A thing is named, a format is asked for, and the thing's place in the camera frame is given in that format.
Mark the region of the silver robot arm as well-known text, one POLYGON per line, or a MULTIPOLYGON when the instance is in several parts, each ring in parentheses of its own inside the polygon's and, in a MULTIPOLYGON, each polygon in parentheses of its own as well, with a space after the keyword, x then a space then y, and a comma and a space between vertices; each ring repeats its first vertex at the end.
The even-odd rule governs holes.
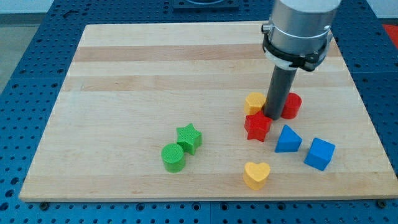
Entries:
POLYGON ((340 0, 275 0, 262 25, 265 56, 283 70, 312 72, 330 46, 330 28, 340 0))

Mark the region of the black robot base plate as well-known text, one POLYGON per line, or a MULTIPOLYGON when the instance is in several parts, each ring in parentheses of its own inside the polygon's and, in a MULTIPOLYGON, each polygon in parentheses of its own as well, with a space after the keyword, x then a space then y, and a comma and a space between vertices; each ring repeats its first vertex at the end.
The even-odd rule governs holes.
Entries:
POLYGON ((174 11, 238 9, 240 0, 172 0, 174 11))

